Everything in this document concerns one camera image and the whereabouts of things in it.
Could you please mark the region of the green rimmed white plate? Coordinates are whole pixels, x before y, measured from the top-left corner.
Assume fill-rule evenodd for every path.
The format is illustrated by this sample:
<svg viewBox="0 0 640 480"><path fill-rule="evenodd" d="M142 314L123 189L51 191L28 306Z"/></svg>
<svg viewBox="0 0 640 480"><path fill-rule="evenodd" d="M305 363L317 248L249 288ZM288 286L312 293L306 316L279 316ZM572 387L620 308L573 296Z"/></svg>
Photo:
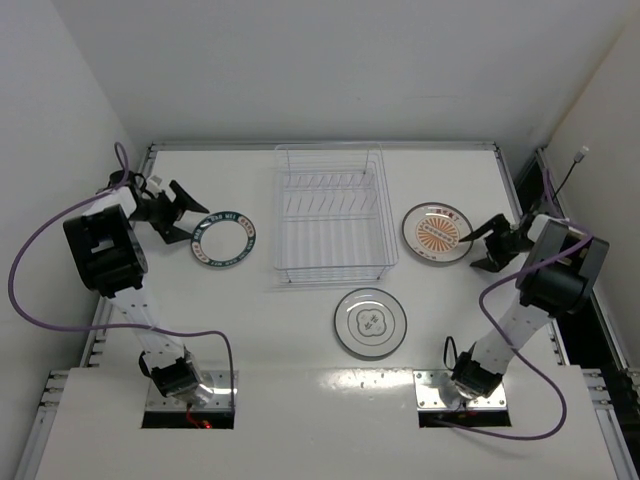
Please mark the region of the green rimmed white plate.
<svg viewBox="0 0 640 480"><path fill-rule="evenodd" d="M256 238L256 228L248 217L235 211L220 211L197 224L192 234L191 251L203 265L227 269L251 253Z"/></svg>

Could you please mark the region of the orange sunburst plate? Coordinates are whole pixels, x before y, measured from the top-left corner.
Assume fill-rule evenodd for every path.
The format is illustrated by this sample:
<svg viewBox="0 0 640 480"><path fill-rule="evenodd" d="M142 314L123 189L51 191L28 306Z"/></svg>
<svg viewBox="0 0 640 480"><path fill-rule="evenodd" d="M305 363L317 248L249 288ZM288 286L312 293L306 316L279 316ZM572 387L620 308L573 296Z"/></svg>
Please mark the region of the orange sunburst plate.
<svg viewBox="0 0 640 480"><path fill-rule="evenodd" d="M456 263L467 256L474 241L464 238L472 231L470 221L460 210L438 202L414 206L401 224L402 239L409 250L436 265Z"/></svg>

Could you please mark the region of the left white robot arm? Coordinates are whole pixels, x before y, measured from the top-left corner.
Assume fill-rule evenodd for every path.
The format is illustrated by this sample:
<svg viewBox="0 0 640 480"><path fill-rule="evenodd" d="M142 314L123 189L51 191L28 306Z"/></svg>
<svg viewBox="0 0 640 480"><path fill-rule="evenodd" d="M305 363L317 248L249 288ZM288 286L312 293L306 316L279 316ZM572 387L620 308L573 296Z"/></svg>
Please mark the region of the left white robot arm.
<svg viewBox="0 0 640 480"><path fill-rule="evenodd" d="M188 240L190 234L175 223L186 212L208 209L178 182L169 182L169 197L157 177L116 171L111 191L82 215L63 223L75 265L84 285L95 291L123 316L134 330L142 352L140 369L165 398L189 406L206 406L213 386L197 366L182 338L161 322L151 289L146 284L148 263L132 224L146 222L168 245Z"/></svg>

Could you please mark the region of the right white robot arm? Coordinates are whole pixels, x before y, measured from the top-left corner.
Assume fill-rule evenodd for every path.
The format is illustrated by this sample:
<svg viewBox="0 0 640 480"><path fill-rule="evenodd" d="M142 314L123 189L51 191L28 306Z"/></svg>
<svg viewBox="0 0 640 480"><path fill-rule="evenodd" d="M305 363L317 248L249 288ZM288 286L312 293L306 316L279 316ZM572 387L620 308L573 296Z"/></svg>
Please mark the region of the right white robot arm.
<svg viewBox="0 0 640 480"><path fill-rule="evenodd" d="M532 246L514 277L512 304L453 367L451 381L467 399L489 397L538 330L586 303L610 248L607 241L569 220L544 214L532 221L527 239Z"/></svg>

